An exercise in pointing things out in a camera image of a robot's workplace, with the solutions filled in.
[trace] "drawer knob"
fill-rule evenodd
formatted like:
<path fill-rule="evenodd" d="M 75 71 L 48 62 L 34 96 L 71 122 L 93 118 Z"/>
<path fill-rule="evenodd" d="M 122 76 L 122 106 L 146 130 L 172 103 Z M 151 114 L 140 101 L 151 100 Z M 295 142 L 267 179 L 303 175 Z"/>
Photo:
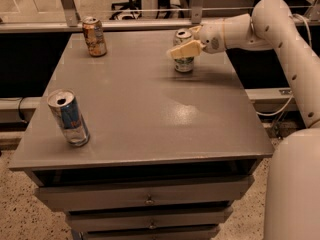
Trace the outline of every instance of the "drawer knob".
<path fill-rule="evenodd" d="M 156 229 L 156 228 L 157 228 L 157 226 L 153 222 L 151 222 L 149 229 Z"/>
<path fill-rule="evenodd" d="M 148 199 L 145 201 L 146 205 L 154 205 L 155 201 L 152 200 L 152 197 L 148 195 Z"/>

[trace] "silver can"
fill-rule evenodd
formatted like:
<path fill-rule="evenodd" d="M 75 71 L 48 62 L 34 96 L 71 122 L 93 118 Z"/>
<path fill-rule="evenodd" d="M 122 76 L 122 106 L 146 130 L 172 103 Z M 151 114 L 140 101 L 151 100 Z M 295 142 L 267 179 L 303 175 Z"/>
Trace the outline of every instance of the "silver can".
<path fill-rule="evenodd" d="M 173 45 L 184 44 L 190 40 L 193 40 L 193 34 L 190 29 L 181 28 L 176 31 L 173 38 Z M 175 59 L 175 70 L 179 72 L 190 72 L 194 68 L 194 57 Z"/>
<path fill-rule="evenodd" d="M 100 20 L 91 16 L 86 17 L 82 23 L 82 31 L 91 56 L 99 57 L 107 53 L 107 45 Z"/>
<path fill-rule="evenodd" d="M 86 144 L 90 134 L 74 92 L 67 89 L 56 90 L 48 96 L 47 102 L 67 141 L 78 147 Z"/>

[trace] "desk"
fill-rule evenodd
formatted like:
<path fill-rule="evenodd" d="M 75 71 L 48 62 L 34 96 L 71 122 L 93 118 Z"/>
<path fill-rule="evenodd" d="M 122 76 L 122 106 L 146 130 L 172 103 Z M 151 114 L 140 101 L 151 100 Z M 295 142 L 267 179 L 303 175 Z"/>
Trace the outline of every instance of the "desk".
<path fill-rule="evenodd" d="M 225 53 L 192 73 L 165 55 L 174 31 L 105 33 L 88 55 L 73 34 L 10 169 L 85 239 L 208 239 L 217 233 L 273 147 Z M 91 133 L 67 144 L 49 92 L 75 91 Z"/>

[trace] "drawer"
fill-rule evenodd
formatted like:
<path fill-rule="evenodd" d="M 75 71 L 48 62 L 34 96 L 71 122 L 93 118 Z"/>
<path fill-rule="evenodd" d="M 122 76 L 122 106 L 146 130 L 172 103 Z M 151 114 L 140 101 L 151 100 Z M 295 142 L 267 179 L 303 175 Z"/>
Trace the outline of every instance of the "drawer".
<path fill-rule="evenodd" d="M 157 229 L 177 226 L 224 223 L 231 207 L 215 204 L 174 205 L 153 209 L 118 209 L 67 216 L 67 223 L 78 232 L 124 229 Z"/>
<path fill-rule="evenodd" d="M 84 211 L 240 199 L 253 176 L 38 188 L 53 211 Z"/>
<path fill-rule="evenodd" d="M 215 225 L 156 230 L 85 233 L 84 240 L 209 240 L 220 228 Z"/>

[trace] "gray table surface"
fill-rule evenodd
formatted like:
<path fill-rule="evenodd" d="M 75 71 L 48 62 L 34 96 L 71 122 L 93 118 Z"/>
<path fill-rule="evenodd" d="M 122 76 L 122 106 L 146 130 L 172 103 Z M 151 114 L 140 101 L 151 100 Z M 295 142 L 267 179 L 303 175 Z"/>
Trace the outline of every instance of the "gray table surface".
<path fill-rule="evenodd" d="M 271 156 L 273 147 L 225 53 L 201 54 L 192 73 L 166 56 L 174 31 L 105 33 L 93 58 L 73 34 L 10 164 L 42 170 Z M 76 93 L 91 133 L 74 148 L 47 106 L 58 88 Z"/>

